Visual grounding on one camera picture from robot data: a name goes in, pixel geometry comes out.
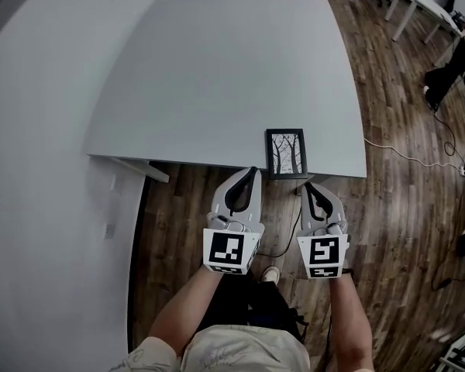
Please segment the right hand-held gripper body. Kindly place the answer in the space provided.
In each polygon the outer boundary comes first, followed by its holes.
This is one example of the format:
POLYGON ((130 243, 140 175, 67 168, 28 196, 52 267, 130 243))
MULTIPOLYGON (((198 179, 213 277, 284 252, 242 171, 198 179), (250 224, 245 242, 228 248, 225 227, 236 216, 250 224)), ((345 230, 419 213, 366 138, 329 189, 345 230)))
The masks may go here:
POLYGON ((325 228, 302 230, 297 235, 302 262, 308 279, 341 277, 350 247, 344 221, 330 223, 325 228))

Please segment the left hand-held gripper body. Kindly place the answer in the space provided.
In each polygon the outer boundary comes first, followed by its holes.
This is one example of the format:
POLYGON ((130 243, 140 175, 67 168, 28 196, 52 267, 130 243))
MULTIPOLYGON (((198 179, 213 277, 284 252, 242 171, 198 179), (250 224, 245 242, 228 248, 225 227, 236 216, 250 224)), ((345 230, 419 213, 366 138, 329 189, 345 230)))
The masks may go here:
POLYGON ((203 230, 203 264, 217 273, 247 274, 264 230, 261 222, 241 222, 209 214, 208 227, 203 230))

